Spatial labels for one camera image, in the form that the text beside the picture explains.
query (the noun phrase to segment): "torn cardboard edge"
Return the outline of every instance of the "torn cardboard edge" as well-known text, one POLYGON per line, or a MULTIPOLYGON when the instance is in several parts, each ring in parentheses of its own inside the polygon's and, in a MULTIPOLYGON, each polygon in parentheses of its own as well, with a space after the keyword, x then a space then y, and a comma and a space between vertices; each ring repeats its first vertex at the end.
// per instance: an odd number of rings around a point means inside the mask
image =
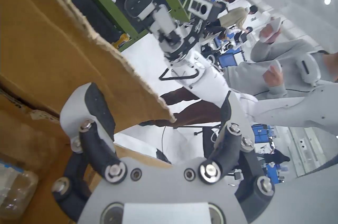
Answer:
POLYGON ((176 121, 174 115, 169 110, 168 106, 165 104, 164 100, 159 98, 158 95, 153 92, 151 87, 143 81, 143 79, 136 73, 135 69, 129 64, 129 62, 121 55, 121 53, 116 50, 111 44, 105 41, 99 33, 97 33, 93 27, 89 24, 86 17, 77 9, 77 7, 72 3, 71 0, 57 0, 57 2, 62 6, 66 11, 66 14, 74 21, 75 25, 85 33, 85 36, 88 40, 93 41, 103 50, 111 53, 117 60, 119 60, 122 66, 131 74, 131 76, 141 84, 141 86, 149 92, 151 95, 155 96, 157 102, 161 105, 162 108, 168 111, 170 114, 170 122, 174 123, 176 121))
MULTIPOLYGON (((14 104, 22 113, 27 113, 28 107, 23 104, 22 102, 18 101, 8 93, 6 93, 4 90, 0 89, 0 95, 4 96, 8 101, 10 101, 12 104, 14 104)), ((52 123, 60 124, 59 119, 45 111, 41 110, 31 110, 28 112, 31 119, 33 120, 39 120, 39 119, 48 119, 52 123)))

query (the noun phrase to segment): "yellow object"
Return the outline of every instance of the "yellow object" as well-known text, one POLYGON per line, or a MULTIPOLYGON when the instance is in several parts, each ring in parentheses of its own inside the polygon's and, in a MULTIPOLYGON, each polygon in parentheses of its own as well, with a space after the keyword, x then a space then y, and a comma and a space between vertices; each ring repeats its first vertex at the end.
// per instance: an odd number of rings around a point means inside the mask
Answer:
POLYGON ((115 49, 120 48, 125 42, 128 42, 130 40, 130 36, 127 33, 123 33, 120 36, 120 39, 117 42, 112 43, 113 47, 115 49))

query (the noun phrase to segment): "gray hoodie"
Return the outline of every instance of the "gray hoodie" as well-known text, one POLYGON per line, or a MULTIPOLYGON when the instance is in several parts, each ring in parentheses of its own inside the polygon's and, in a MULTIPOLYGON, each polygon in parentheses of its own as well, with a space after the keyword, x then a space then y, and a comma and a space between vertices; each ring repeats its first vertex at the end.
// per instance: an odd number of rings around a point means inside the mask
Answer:
MULTIPOLYGON (((314 87, 303 81, 295 57, 312 51, 315 51, 314 47, 303 39, 273 44, 258 41, 251 51, 251 60, 255 63, 242 62, 238 66, 224 68, 224 78, 232 89, 253 95, 258 100, 306 96, 314 87), (274 59, 282 66, 284 83, 269 87, 263 79, 263 74, 274 59)), ((323 54, 312 54, 319 65, 321 80, 334 82, 323 62, 323 54)))

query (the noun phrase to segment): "screw head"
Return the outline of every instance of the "screw head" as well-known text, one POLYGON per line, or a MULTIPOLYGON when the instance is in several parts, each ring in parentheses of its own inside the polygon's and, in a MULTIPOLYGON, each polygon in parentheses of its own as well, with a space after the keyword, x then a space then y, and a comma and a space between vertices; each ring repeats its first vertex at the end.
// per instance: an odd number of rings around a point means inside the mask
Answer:
POLYGON ((81 146, 80 138, 76 138, 74 141, 75 147, 79 148, 81 146))
POLYGON ((196 177, 195 171, 193 169, 186 169, 184 171, 184 178, 187 181, 193 181, 196 177))
POLYGON ((94 123, 94 121, 91 119, 85 120, 80 126, 80 131, 82 132, 88 131, 88 129, 92 126, 92 123, 94 123))
POLYGON ((242 145, 245 146, 245 147, 253 147, 253 143, 252 143, 252 140, 248 137, 243 137, 242 138, 242 145))
POLYGON ((257 187, 261 193, 263 193, 266 196, 273 196, 273 185, 270 181, 270 179, 266 176, 261 176, 257 179, 257 187))
POLYGON ((138 168, 133 169, 132 172, 130 173, 130 178, 133 181, 138 181, 142 177, 142 171, 138 168))
POLYGON ((210 176, 210 177, 215 177, 217 174, 217 170, 215 168, 215 166, 213 166, 212 164, 208 164, 205 167, 205 172, 210 176))
POLYGON ((109 174, 111 176, 117 176, 120 173, 120 171, 121 171, 121 168, 119 167, 119 165, 115 164, 110 167, 109 174))
POLYGON ((63 195, 69 188, 69 179, 66 177, 59 178, 53 183, 52 192, 60 193, 63 195))
POLYGON ((220 167, 214 161, 210 164, 204 162, 199 166, 200 178, 206 183, 218 182, 221 179, 221 173, 220 167))
POLYGON ((233 123, 231 126, 230 126, 230 131, 238 134, 239 132, 241 132, 241 130, 239 129, 239 126, 235 123, 233 123))
POLYGON ((262 189, 266 192, 269 193, 272 191, 273 189, 273 185, 271 184, 271 182, 267 179, 264 179, 261 181, 262 184, 262 189))

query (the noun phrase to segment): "cardboard flap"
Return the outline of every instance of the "cardboard flap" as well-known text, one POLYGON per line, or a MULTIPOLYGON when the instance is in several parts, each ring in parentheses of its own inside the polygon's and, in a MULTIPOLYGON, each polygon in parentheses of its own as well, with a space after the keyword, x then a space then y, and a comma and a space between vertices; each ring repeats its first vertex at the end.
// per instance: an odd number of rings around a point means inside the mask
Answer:
POLYGON ((116 132, 150 119, 174 120, 71 0, 0 3, 0 83, 13 95, 58 116, 77 87, 95 82, 114 116, 116 132))

